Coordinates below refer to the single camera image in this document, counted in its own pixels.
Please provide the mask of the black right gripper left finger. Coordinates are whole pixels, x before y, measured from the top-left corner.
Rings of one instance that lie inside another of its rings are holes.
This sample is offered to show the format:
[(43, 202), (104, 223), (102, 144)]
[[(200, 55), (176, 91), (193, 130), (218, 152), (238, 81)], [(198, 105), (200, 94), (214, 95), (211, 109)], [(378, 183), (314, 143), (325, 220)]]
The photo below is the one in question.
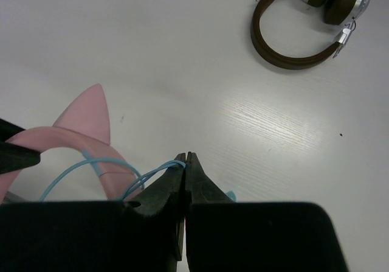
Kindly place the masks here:
[(176, 271), (184, 240), (185, 167), (172, 166), (123, 214), (123, 271)]

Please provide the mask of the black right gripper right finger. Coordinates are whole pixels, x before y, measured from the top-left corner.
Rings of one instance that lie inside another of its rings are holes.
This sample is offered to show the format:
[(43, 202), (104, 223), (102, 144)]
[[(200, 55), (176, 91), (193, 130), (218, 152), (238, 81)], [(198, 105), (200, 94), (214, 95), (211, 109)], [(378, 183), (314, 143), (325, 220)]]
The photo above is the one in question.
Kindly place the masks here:
[(233, 201), (206, 175), (197, 154), (185, 168), (186, 249), (190, 271), (238, 271)]

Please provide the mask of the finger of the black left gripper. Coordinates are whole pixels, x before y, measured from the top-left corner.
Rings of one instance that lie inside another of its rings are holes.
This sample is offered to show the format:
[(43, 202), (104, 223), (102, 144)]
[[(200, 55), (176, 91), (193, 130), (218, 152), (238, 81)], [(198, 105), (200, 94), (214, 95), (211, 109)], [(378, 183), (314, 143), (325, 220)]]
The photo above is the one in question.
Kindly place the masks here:
[(36, 150), (7, 142), (23, 128), (1, 119), (1, 175), (37, 165), (41, 161)]

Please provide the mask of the pink blue cat-ear headphones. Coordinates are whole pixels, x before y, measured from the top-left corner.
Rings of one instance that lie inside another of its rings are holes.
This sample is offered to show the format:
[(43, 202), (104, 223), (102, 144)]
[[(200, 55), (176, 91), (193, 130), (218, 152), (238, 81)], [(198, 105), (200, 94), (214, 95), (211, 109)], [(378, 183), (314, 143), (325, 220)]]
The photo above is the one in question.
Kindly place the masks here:
[[(64, 147), (79, 151), (86, 159), (125, 161), (111, 147), (108, 105), (100, 84), (83, 91), (52, 126), (24, 130), (7, 142), (40, 153)], [(123, 195), (125, 189), (137, 179), (135, 171), (114, 162), (94, 162), (92, 167), (109, 199)]]

